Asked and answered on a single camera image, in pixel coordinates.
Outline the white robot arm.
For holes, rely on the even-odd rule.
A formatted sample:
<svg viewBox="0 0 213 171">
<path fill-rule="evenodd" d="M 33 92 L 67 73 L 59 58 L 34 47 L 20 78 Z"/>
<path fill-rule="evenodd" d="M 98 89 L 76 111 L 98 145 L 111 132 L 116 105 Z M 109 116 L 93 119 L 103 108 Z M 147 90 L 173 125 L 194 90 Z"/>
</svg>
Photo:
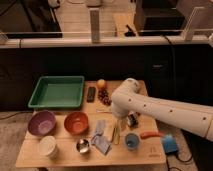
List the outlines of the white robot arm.
<svg viewBox="0 0 213 171">
<path fill-rule="evenodd" d="M 112 93 L 111 110 L 116 118 L 130 111 L 153 117 L 213 142 L 213 107 L 141 95 L 140 83 L 127 78 Z"/>
</svg>

